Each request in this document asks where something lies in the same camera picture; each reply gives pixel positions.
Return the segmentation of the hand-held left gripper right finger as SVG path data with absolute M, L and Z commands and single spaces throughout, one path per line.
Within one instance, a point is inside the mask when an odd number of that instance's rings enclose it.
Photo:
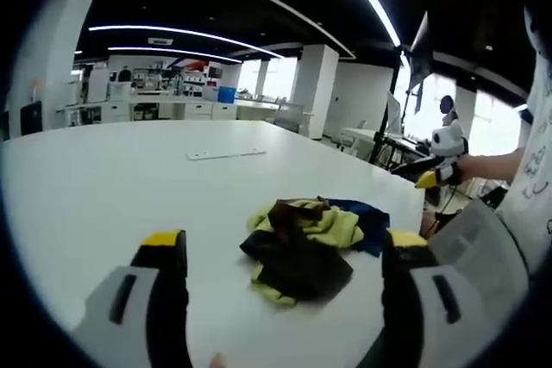
M 432 240 L 388 230 L 382 278 L 383 328 L 364 367 L 466 367 L 529 288 L 504 228 L 450 228 Z

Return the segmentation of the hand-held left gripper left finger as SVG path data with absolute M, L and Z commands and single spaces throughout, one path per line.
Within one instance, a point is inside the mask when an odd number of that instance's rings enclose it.
M 100 367 L 189 367 L 186 234 L 144 239 L 85 300 L 72 337 Z

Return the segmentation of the person's right hand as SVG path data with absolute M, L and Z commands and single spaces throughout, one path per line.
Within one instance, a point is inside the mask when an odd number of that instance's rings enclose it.
M 463 154 L 456 160 L 458 168 L 458 182 L 464 183 L 476 177 L 478 158 L 470 154 Z

